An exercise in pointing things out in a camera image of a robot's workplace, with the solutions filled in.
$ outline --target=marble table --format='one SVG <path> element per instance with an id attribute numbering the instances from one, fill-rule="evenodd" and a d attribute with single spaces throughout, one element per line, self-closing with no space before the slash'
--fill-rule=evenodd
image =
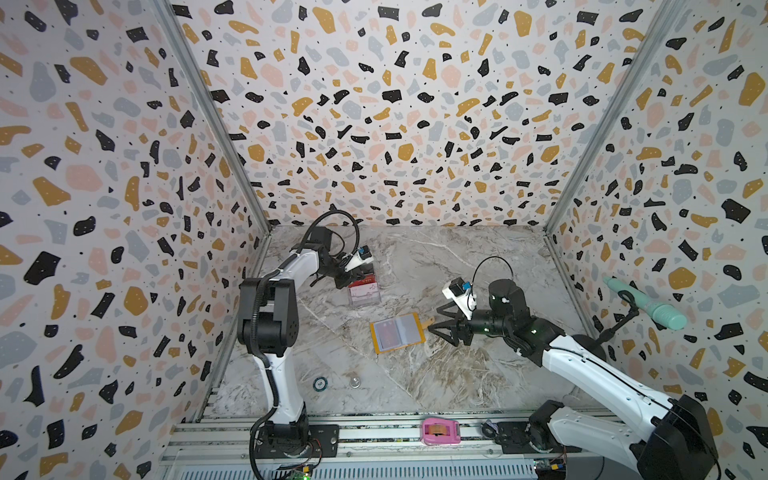
<path id="1" fill-rule="evenodd" d="M 354 244 L 352 227 L 331 227 Z M 297 243 L 305 227 L 281 226 L 272 233 L 263 272 L 273 270 Z M 472 345 L 456 348 L 432 335 L 426 342 L 376 355 L 369 324 L 416 312 L 425 322 L 440 321 L 435 308 L 446 303 L 445 282 L 472 278 L 489 255 L 504 257 L 515 271 L 533 314 L 557 323 L 566 332 L 583 333 L 540 229 L 530 227 L 361 227 L 361 245 L 376 258 L 382 302 L 352 308 L 346 289 L 333 280 L 309 281 L 297 291 L 300 333 L 293 347 L 296 378 L 308 412 L 450 412 L 536 409 L 546 399 L 567 405 L 599 406 L 572 383 L 516 356 L 501 339 L 475 336 Z M 334 237 L 333 250 L 340 247 Z M 485 262 L 475 289 L 478 308 L 488 308 L 490 281 L 508 278 L 500 260 Z M 322 392 L 317 377 L 328 379 Z M 357 376 L 361 385 L 349 382 Z M 206 416 L 260 416 L 266 395 L 253 358 L 239 343 L 231 353 L 217 395 Z"/>

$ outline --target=slotted metal panel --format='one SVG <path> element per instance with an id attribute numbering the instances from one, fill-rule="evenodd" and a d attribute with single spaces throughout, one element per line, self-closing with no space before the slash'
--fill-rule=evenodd
<path id="1" fill-rule="evenodd" d="M 278 473 L 265 467 L 264 478 L 277 478 Z M 187 466 L 180 480 L 252 480 L 247 465 Z M 316 468 L 313 480 L 535 480 L 533 460 L 455 460 L 444 462 L 329 462 Z"/>

